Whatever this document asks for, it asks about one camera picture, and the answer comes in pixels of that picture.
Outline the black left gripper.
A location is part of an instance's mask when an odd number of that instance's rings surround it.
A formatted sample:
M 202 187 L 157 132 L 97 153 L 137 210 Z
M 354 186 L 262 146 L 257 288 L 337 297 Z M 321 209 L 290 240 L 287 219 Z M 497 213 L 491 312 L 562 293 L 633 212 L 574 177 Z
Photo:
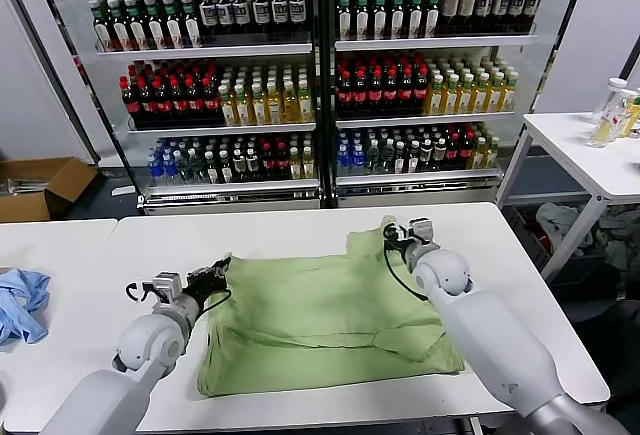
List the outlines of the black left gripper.
M 225 257 L 211 266 L 187 274 L 187 294 L 194 300 L 207 300 L 212 294 L 226 289 L 230 258 Z

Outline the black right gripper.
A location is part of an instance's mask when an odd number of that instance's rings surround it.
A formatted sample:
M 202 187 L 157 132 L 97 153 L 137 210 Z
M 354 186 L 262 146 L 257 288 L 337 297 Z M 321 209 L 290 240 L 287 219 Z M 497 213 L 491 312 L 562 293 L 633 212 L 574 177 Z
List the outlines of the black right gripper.
M 386 241 L 392 241 L 393 250 L 405 255 L 415 244 L 415 239 L 407 234 L 407 230 L 400 224 L 388 224 L 383 229 Z

